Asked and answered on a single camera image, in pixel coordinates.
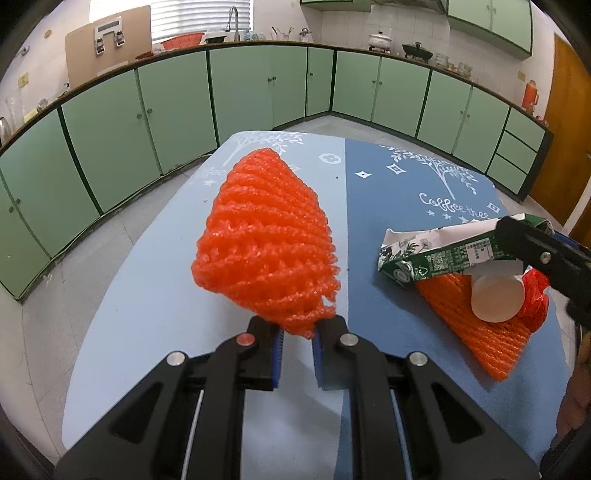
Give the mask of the right hand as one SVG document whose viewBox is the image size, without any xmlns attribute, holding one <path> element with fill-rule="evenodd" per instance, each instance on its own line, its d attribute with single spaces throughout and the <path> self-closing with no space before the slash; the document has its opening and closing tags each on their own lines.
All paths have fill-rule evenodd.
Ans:
<svg viewBox="0 0 591 480">
<path fill-rule="evenodd" d="M 590 412 L 590 333 L 580 344 L 573 374 L 567 384 L 557 416 L 557 435 L 562 440 L 571 430 L 580 428 Z"/>
</svg>

